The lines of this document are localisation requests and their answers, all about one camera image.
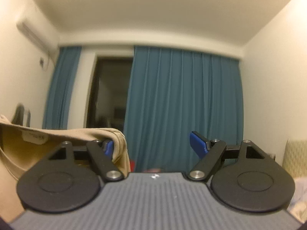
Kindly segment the tan printed t-shirt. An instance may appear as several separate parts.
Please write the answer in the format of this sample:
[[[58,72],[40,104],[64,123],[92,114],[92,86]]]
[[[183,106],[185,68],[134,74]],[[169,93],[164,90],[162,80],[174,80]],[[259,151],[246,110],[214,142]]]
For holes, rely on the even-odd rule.
[[[66,151],[61,150],[66,141],[85,146],[92,140],[113,142],[111,161],[127,176],[131,171],[127,142],[117,129],[36,129],[13,124],[1,115],[1,218],[10,222],[23,213],[16,185],[30,168],[54,151],[66,157]]]

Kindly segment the red bag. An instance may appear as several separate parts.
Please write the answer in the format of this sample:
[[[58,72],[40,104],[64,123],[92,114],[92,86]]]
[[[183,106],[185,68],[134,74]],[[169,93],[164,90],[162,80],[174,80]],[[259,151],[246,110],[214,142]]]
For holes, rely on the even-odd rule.
[[[130,160],[130,169],[131,169],[131,172],[135,171],[135,161],[133,160]]]

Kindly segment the blue curtain left panel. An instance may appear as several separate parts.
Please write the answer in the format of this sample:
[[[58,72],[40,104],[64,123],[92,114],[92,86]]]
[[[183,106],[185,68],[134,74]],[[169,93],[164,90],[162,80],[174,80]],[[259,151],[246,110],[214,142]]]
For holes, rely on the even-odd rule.
[[[65,130],[82,47],[61,47],[48,91],[43,129]]]

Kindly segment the blue curtain panel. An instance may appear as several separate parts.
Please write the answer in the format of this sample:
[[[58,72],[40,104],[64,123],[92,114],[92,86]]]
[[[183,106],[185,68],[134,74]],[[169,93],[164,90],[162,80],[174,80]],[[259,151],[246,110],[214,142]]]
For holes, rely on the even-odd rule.
[[[189,171],[197,131],[237,145],[243,139],[243,88],[237,59],[194,51],[136,46],[124,135],[135,172]]]
[[[82,47],[61,47],[48,91],[43,129],[65,130]]]

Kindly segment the dark window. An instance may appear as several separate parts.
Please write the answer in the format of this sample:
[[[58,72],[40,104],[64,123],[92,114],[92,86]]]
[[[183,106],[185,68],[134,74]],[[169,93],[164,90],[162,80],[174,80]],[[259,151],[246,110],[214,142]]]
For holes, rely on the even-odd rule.
[[[123,131],[132,57],[99,57],[89,93],[86,126]]]

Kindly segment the blue curtain right panel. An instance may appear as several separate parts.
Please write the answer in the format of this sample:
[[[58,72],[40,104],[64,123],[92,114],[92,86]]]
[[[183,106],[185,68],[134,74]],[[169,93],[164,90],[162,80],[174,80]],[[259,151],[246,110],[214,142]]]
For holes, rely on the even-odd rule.
[[[189,171],[197,131],[237,145],[243,139],[243,88],[237,59],[194,51],[136,46],[124,135],[135,172]]]

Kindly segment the quilted beige headboard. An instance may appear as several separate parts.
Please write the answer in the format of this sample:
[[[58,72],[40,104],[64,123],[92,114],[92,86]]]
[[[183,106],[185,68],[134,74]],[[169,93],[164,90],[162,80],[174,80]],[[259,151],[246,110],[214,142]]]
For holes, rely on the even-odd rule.
[[[293,177],[306,177],[306,140],[288,140],[282,167]]]

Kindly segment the pastel tie-dye duvet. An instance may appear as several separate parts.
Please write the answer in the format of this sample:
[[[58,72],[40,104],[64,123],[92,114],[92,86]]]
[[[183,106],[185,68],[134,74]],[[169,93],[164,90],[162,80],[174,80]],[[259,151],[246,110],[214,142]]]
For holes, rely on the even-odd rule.
[[[307,179],[299,177],[295,179],[295,193],[290,201],[288,211],[301,223],[307,218]]]

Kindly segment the wavy frame vanity mirror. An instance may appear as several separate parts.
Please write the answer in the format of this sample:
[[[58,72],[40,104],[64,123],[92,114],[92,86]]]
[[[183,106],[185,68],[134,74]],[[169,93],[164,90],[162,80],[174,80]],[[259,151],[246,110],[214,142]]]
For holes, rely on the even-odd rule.
[[[30,127],[31,112],[22,103],[18,103],[11,123],[14,125]]]

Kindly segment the white wall air conditioner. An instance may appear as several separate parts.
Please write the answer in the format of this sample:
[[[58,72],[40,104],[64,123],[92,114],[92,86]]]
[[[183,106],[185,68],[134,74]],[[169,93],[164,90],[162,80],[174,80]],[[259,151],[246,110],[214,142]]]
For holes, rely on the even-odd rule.
[[[17,29],[46,53],[58,49],[59,33],[45,15],[36,7],[23,10],[16,19]]]

